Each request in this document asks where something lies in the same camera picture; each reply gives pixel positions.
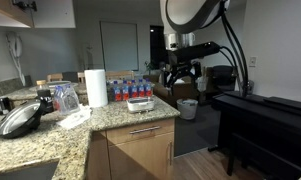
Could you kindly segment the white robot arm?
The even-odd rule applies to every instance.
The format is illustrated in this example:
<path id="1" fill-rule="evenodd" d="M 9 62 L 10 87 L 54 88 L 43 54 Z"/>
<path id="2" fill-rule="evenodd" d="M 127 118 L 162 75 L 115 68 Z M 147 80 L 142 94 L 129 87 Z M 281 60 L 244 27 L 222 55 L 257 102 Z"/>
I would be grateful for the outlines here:
<path id="1" fill-rule="evenodd" d="M 195 45 L 191 36 L 218 21 L 229 5 L 230 0 L 160 0 L 165 48 L 171 63 L 167 88 L 184 76 L 196 80 L 201 76 L 200 64 L 192 60 L 220 51 L 221 46 L 213 41 Z"/>

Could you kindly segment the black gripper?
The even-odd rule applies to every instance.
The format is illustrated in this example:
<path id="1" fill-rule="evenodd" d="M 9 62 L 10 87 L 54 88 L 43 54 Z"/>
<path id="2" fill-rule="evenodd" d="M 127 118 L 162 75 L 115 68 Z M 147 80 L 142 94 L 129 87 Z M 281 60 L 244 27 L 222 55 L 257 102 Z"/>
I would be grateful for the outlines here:
<path id="1" fill-rule="evenodd" d="M 192 62 L 197 58 L 203 58 L 220 51 L 221 47 L 213 41 L 181 48 L 175 51 L 169 51 L 170 79 L 166 83 L 167 88 L 171 88 L 177 79 L 189 76 L 193 81 L 198 79 L 201 73 L 199 62 Z"/>

